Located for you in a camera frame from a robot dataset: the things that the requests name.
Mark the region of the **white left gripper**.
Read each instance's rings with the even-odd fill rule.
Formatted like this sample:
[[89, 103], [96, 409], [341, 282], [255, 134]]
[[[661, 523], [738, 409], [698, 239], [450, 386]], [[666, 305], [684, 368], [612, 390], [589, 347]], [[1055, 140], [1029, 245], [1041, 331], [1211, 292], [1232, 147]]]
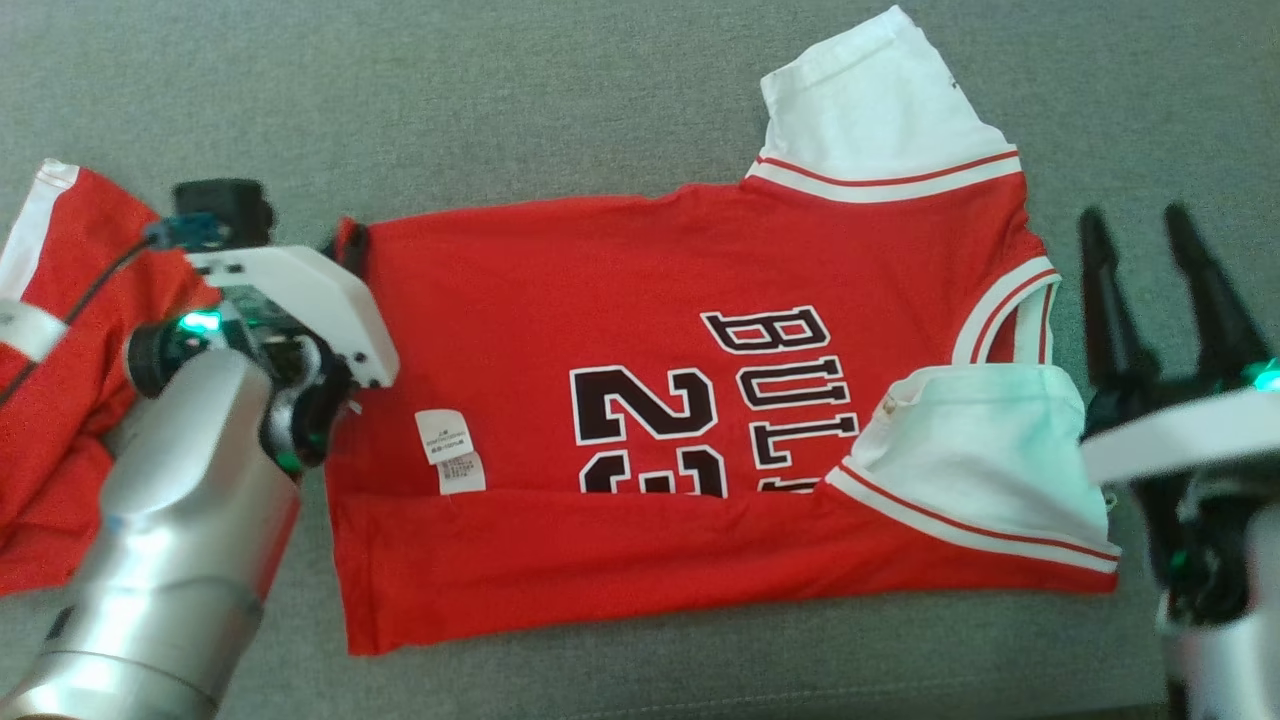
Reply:
[[401, 357], [369, 278], [370, 233], [352, 225], [323, 254], [266, 245], [191, 252], [187, 261], [221, 300], [157, 324], [125, 343], [125, 375], [156, 398], [198, 355], [230, 350], [268, 375], [270, 398], [259, 438], [287, 471], [320, 465], [333, 424], [356, 389], [394, 384]]

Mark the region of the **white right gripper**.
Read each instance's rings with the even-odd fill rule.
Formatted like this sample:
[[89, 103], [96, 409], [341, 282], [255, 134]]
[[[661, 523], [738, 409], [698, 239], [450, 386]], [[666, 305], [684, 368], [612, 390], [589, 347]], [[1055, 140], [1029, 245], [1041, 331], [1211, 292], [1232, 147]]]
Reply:
[[[1190, 295], [1197, 377], [1220, 389], [1112, 427], [1096, 423], [1082, 452], [1094, 484], [1132, 491], [1172, 619], [1230, 623], [1277, 587], [1252, 574], [1280, 557], [1280, 539], [1252, 532], [1265, 514], [1280, 516], [1280, 360], [1185, 205], [1166, 206], [1165, 225]], [[1102, 395], [1147, 401], [1158, 363], [1120, 287], [1101, 210], [1087, 208], [1078, 231], [1088, 378]]]

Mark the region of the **red shorts with white stripe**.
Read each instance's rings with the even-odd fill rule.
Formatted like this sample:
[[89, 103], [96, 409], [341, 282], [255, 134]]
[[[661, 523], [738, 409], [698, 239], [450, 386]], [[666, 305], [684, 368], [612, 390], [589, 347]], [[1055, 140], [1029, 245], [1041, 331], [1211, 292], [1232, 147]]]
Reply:
[[110, 179], [50, 159], [0, 249], [0, 300], [70, 325], [10, 398], [26, 357], [0, 346], [0, 597], [65, 584], [90, 546], [113, 468], [104, 438], [136, 400], [122, 369], [128, 334], [220, 299], [179, 252], [143, 252], [72, 315], [155, 218]]

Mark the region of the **red Bulls jersey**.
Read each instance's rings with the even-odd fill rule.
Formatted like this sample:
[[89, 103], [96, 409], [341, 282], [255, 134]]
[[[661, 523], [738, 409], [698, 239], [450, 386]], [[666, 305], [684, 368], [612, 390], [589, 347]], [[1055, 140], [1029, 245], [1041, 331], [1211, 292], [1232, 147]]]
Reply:
[[325, 465], [351, 653], [1116, 588], [1016, 146], [897, 6], [762, 96], [739, 182], [367, 228], [401, 370]]

